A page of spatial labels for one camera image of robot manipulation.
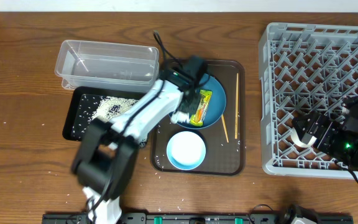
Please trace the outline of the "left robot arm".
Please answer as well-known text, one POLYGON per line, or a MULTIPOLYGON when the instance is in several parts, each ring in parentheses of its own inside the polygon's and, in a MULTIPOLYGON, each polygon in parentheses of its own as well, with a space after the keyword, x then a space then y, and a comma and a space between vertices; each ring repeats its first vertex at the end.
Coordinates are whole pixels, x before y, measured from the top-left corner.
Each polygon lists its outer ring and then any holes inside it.
POLYGON ((123 114, 92 120, 71 165, 87 197, 88 223, 118 221, 119 197, 132 177, 141 140, 167 115, 173 123, 189 123, 209 79, 207 62, 192 56, 184 65, 161 70, 149 92, 123 114))

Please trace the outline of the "light blue bowl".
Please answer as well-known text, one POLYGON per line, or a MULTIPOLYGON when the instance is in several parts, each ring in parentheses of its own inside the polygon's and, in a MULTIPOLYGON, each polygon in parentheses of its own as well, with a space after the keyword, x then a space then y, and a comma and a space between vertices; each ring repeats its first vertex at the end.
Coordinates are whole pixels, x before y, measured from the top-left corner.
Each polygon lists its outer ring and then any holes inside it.
POLYGON ((174 134, 167 143, 167 158, 179 170, 193 170, 200 166, 206 157, 206 144, 203 138, 191 131, 174 134))

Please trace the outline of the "white napkin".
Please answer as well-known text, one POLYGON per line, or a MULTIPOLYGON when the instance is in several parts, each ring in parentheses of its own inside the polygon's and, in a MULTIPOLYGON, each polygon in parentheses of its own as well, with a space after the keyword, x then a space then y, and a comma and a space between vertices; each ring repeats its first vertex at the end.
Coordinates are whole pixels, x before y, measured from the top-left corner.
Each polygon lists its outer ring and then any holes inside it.
POLYGON ((186 123, 189 124, 190 123, 190 114, 189 113, 184 113, 181 111, 176 111, 171 115, 170 121, 173 124, 177 124, 177 123, 186 123))

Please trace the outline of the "white cup pink inside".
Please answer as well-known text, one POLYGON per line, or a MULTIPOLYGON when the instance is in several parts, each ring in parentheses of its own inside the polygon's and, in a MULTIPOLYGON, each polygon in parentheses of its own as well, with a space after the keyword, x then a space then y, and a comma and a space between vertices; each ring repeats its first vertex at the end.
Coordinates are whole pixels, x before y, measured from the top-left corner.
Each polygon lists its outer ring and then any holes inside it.
POLYGON ((317 140, 314 136, 312 136, 312 137, 299 136, 298 132, 296 131, 295 128, 291 129, 290 137, 291 137, 292 142, 296 146, 302 147, 302 148, 311 147, 317 140))

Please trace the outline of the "green yellow snack wrapper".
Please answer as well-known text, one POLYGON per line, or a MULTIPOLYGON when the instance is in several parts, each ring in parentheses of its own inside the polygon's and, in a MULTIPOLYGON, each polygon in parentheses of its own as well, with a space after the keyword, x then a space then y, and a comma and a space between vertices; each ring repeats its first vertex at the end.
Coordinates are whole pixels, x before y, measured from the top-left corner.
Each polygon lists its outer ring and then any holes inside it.
POLYGON ((190 117, 190 124, 193 126, 202 126, 204 123, 204 118, 206 116, 209 102, 213 92, 211 90, 200 90, 198 100, 198 106, 196 111, 190 117))

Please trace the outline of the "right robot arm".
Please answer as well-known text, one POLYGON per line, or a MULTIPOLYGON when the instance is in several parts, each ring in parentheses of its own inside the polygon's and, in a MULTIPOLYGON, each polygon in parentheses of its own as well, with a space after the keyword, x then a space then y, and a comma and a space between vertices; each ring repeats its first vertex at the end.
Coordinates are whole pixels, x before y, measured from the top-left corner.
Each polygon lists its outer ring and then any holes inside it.
POLYGON ((343 163, 354 180, 358 180, 358 96, 345 97, 342 102, 344 121, 311 112, 292 119, 291 139, 299 147, 313 147, 343 163))

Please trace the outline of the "dark blue plate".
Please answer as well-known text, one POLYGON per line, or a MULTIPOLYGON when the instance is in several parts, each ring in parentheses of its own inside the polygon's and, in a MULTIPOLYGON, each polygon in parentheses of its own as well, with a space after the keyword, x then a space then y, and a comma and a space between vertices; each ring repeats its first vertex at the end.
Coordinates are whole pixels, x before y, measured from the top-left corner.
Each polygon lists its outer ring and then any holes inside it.
POLYGON ((203 129, 207 128, 221 119, 221 115, 226 109, 226 92, 224 91, 221 83, 208 74, 204 74, 201 81, 205 82, 209 78, 208 82, 203 86, 204 90, 211 90, 213 92, 211 100, 206 111, 202 126, 193 126, 188 123, 177 122, 179 126, 188 129, 203 129))

